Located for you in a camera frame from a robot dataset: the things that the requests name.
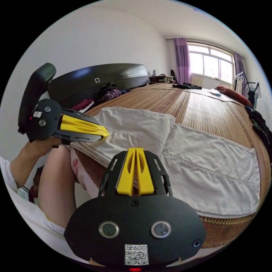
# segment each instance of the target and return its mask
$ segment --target purple curtain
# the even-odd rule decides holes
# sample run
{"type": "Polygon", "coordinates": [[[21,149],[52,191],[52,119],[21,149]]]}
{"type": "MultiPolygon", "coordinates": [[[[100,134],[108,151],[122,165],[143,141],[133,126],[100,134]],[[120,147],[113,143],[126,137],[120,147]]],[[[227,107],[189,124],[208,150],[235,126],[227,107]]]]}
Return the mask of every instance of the purple curtain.
{"type": "MultiPolygon", "coordinates": [[[[243,64],[243,58],[241,57],[241,55],[239,55],[238,53],[234,53],[234,62],[235,62],[235,73],[236,73],[236,75],[239,74],[239,73],[245,72],[244,64],[243,64]]],[[[245,85],[246,85],[247,80],[246,80],[244,75],[242,75],[242,76],[244,78],[242,95],[244,97],[246,97],[245,85]]]]}
{"type": "Polygon", "coordinates": [[[177,73],[179,84],[191,83],[190,55],[187,40],[185,38],[174,39],[177,73]]]}

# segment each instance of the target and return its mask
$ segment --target person's leg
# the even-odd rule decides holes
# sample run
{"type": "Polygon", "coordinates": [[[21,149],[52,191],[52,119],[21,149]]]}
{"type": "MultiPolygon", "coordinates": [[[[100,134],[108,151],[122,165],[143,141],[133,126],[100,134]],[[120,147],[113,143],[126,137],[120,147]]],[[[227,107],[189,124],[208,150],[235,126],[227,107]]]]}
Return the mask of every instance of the person's leg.
{"type": "Polygon", "coordinates": [[[38,203],[49,221],[66,228],[76,210],[75,175],[71,168],[70,151],[54,148],[42,170],[38,203]]]}

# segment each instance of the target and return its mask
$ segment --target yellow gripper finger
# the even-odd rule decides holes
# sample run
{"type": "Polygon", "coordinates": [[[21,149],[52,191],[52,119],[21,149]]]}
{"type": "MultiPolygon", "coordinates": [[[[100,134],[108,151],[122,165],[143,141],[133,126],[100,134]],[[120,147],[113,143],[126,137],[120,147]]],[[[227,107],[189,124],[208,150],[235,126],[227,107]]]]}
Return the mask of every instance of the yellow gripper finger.
{"type": "Polygon", "coordinates": [[[103,137],[110,135],[103,126],[80,120],[68,115],[63,115],[60,130],[99,135],[103,137]]]}
{"type": "Polygon", "coordinates": [[[118,194],[129,196],[132,196],[133,194],[135,153],[136,148],[130,148],[127,151],[127,156],[117,187],[118,194]]]}
{"type": "Polygon", "coordinates": [[[150,176],[148,164],[143,148],[136,148],[138,191],[139,195],[149,195],[154,193],[154,186],[150,176]]]}

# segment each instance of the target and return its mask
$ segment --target ceiling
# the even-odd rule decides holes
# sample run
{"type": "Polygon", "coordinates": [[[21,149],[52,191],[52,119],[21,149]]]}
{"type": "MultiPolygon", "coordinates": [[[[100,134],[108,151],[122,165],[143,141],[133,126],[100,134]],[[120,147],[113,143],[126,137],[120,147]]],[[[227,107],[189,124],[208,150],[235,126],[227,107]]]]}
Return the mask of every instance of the ceiling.
{"type": "Polygon", "coordinates": [[[156,28],[166,39],[188,38],[213,42],[242,56],[247,48],[227,26],[193,7],[174,0],[102,0],[89,7],[126,12],[156,28]]]}

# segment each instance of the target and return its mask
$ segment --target knee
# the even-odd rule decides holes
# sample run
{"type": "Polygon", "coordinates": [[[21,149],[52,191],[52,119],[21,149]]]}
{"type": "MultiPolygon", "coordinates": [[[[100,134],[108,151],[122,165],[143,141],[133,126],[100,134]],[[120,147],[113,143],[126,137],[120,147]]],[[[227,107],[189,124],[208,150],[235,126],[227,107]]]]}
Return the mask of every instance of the knee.
{"type": "Polygon", "coordinates": [[[49,153],[47,160],[70,161],[70,150],[63,145],[60,145],[58,148],[53,148],[49,153]]]}

